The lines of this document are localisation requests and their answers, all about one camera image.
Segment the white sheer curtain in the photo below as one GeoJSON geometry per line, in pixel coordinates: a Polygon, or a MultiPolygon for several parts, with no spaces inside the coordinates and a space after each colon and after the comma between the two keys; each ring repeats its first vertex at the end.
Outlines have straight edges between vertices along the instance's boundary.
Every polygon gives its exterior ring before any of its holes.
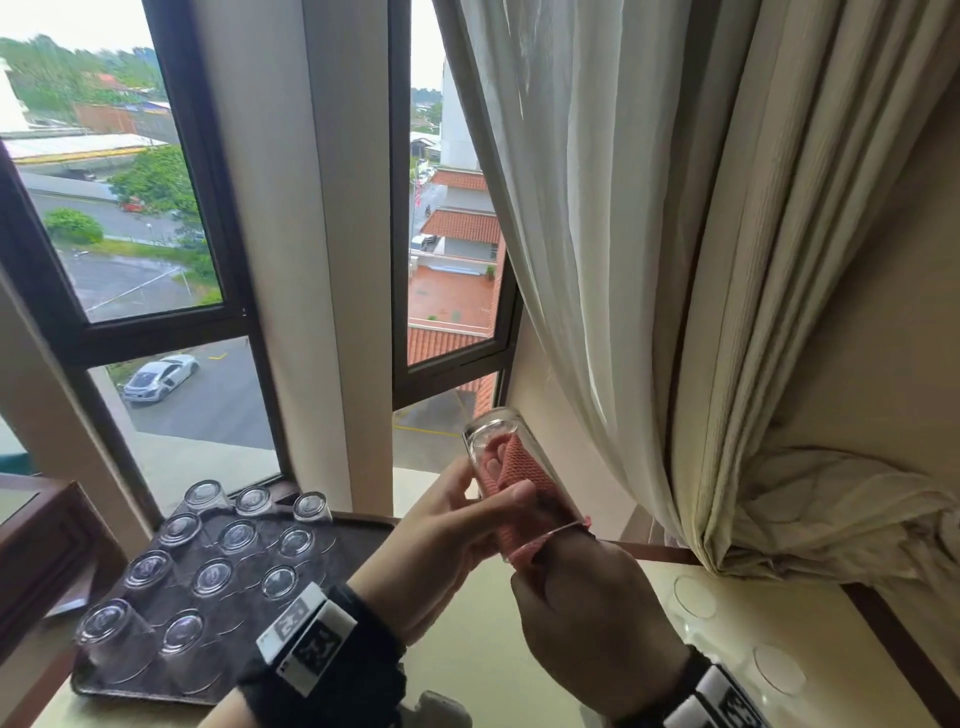
{"type": "Polygon", "coordinates": [[[534,327],[613,473],[679,533],[650,342],[689,3],[459,8],[534,327]]]}

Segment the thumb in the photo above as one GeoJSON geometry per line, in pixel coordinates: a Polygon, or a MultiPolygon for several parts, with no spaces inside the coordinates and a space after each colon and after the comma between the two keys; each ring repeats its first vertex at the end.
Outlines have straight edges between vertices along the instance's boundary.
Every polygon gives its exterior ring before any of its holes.
{"type": "Polygon", "coordinates": [[[529,480],[520,480],[496,495],[447,514],[447,525],[458,542],[472,544],[510,523],[536,499],[537,487],[529,480]]]}

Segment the window frame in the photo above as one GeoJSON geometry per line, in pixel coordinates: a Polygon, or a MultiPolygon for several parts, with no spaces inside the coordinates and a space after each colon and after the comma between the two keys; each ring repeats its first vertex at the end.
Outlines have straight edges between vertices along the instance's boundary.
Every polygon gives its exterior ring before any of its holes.
{"type": "Polygon", "coordinates": [[[36,321],[85,415],[151,527],[162,515],[88,370],[187,347],[248,337],[280,472],[293,468],[223,142],[189,0],[143,0],[143,10],[193,183],[223,301],[90,323],[4,145],[0,144],[0,264],[36,321]]]}
{"type": "Polygon", "coordinates": [[[411,0],[392,0],[387,13],[393,409],[396,411],[495,372],[500,376],[493,400],[500,405],[506,400],[523,314],[523,299],[509,255],[504,256],[493,337],[417,364],[407,364],[411,0]]]}

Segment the black wristband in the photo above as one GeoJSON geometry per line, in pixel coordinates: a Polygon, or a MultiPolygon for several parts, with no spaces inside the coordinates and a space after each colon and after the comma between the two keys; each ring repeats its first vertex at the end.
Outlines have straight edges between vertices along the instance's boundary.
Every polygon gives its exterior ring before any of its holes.
{"type": "Polygon", "coordinates": [[[356,624],[326,667],[320,682],[306,697],[276,672],[312,619],[273,660],[265,665],[259,656],[237,682],[261,728],[385,728],[397,722],[396,706],[406,693],[406,676],[398,660],[403,646],[363,600],[347,585],[327,591],[356,624]]]}
{"type": "Polygon", "coordinates": [[[696,647],[691,646],[680,680],[670,693],[635,716],[618,720],[616,728],[660,728],[663,721],[697,691],[697,684],[713,663],[696,647]]]}

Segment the silver car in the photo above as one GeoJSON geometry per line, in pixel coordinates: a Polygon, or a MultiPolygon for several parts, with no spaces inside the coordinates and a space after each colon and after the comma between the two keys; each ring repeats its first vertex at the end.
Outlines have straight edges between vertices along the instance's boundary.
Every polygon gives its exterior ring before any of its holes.
{"type": "Polygon", "coordinates": [[[195,356],[171,354],[144,364],[120,392],[126,401],[163,401],[198,369],[200,362],[195,356]]]}

